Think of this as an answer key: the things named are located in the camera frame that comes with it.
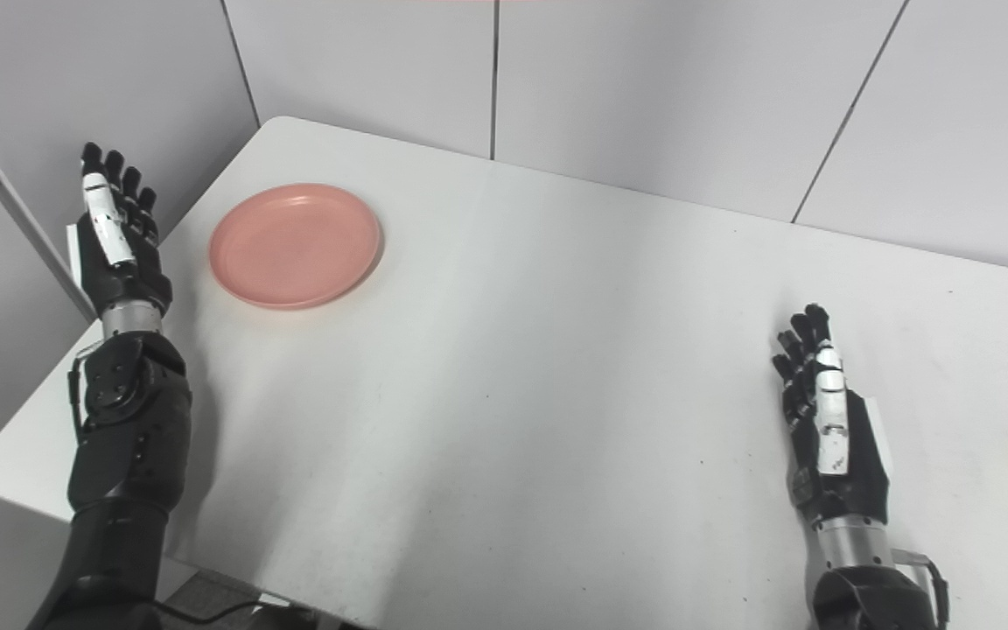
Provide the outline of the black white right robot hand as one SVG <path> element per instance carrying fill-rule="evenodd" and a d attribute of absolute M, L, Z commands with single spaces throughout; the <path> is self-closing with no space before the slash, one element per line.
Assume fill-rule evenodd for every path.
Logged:
<path fill-rule="evenodd" d="M 777 335 L 772 358 L 780 407 L 791 443 L 793 506 L 811 525 L 859 515 L 888 522 L 889 478 L 865 399 L 845 380 L 830 316 L 807 304 Z"/>

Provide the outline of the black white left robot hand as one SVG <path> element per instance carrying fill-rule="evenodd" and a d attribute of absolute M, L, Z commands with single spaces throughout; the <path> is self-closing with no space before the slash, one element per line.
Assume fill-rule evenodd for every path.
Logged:
<path fill-rule="evenodd" d="M 145 302 L 159 314 L 171 307 L 153 216 L 157 195 L 141 179 L 120 151 L 92 141 L 81 149 L 84 210 L 66 228 L 69 270 L 97 316 L 124 302 Z"/>

